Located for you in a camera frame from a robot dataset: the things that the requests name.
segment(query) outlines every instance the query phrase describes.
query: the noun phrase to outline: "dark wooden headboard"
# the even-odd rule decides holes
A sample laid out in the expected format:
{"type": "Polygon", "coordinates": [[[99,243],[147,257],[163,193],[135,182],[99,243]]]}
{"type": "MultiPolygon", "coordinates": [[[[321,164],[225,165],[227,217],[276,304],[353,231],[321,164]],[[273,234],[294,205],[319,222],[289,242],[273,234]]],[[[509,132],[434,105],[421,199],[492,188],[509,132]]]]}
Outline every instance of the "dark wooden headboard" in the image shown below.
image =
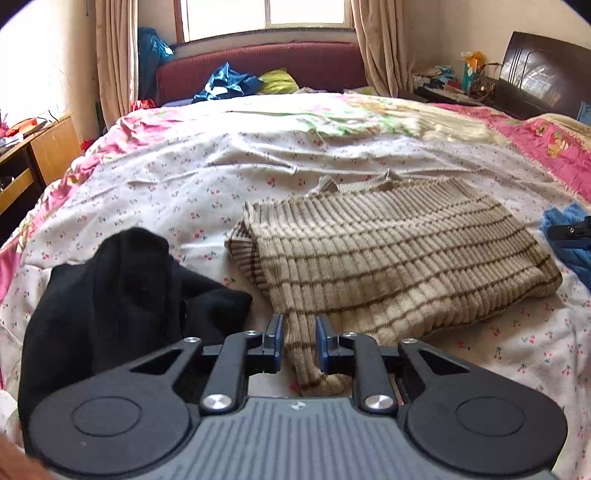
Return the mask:
{"type": "Polygon", "coordinates": [[[554,112],[577,118],[591,103],[591,50],[514,32],[497,84],[495,107],[518,119],[554,112]]]}

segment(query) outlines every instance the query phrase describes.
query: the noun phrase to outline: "wooden drawer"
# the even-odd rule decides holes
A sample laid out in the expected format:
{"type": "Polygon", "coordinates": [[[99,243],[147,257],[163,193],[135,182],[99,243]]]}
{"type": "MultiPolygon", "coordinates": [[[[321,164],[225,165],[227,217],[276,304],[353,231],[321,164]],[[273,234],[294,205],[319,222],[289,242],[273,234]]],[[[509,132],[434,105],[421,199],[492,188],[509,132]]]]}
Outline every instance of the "wooden drawer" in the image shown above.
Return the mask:
{"type": "Polygon", "coordinates": [[[15,178],[3,192],[0,192],[0,215],[2,215],[32,183],[33,174],[31,173],[31,170],[27,168],[15,178]]]}
{"type": "Polygon", "coordinates": [[[30,148],[45,185],[62,178],[72,161],[82,155],[71,116],[31,140],[30,148]]]}

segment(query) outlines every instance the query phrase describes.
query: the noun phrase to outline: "blue plastic bag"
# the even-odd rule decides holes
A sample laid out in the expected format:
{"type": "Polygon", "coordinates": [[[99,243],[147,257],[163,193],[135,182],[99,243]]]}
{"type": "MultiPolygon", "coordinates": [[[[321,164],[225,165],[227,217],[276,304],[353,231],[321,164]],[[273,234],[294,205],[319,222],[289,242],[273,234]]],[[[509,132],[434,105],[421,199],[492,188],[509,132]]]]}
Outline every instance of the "blue plastic bag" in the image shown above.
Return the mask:
{"type": "Polygon", "coordinates": [[[212,73],[205,88],[193,97],[192,103],[254,95],[264,84],[265,82],[252,73],[238,73],[232,70],[226,62],[212,73]]]}
{"type": "Polygon", "coordinates": [[[138,28],[138,98],[140,100],[156,98],[158,67],[173,57],[173,49],[166,45],[155,29],[138,28]]]}

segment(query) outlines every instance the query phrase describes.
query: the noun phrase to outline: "circular pad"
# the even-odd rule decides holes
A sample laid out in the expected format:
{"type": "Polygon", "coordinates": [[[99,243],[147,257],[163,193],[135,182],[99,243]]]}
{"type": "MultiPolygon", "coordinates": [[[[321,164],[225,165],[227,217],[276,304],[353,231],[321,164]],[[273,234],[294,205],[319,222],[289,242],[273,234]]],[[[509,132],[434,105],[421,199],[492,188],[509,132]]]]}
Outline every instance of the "circular pad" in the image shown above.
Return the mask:
{"type": "Polygon", "coordinates": [[[47,397],[29,433],[45,463],[86,478],[146,468],[172,452],[190,426],[187,406],[166,382],[115,371],[47,397]]]}
{"type": "Polygon", "coordinates": [[[82,433],[112,437],[132,429],[138,423],[141,412],[138,404],[127,398],[94,398],[74,410],[72,421],[82,433]]]}
{"type": "Polygon", "coordinates": [[[567,433],[551,399],[487,371],[434,379],[411,403],[405,429],[438,462],[505,477],[551,468],[567,433]]]}
{"type": "Polygon", "coordinates": [[[515,433],[525,421],[517,405],[496,397],[480,397],[465,401],[456,410],[460,424],[485,437],[504,437],[515,433]]]}

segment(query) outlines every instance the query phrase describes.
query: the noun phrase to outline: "shelf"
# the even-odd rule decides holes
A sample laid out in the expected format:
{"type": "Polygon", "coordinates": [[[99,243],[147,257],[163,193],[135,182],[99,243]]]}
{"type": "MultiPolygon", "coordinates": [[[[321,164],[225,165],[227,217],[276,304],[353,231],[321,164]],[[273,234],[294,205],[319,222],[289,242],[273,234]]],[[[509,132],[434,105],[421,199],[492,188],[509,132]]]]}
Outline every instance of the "shelf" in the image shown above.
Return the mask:
{"type": "Polygon", "coordinates": [[[15,178],[3,192],[0,192],[0,215],[32,184],[33,175],[28,168],[15,178]]]}

